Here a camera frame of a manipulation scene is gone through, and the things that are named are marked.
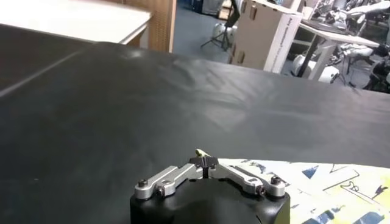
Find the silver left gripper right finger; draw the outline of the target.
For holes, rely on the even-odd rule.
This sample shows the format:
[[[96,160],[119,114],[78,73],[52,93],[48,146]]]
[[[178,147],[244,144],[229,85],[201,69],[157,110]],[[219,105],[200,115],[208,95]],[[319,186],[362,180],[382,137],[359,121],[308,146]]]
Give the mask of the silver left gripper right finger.
[[[286,194],[286,185],[278,176],[253,174],[239,166],[218,163],[208,169],[208,176],[233,181],[251,195],[268,194],[272,197],[284,197]]]

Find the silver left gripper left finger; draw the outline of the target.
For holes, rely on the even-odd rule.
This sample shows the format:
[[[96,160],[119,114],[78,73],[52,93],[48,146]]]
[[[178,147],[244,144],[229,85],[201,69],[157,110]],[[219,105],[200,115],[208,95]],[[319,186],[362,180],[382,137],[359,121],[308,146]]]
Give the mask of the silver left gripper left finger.
[[[169,197],[176,192],[176,188],[184,181],[198,179],[204,176],[207,157],[190,158],[189,162],[182,167],[169,166],[158,174],[141,179],[135,186],[135,198],[148,200],[154,194]]]

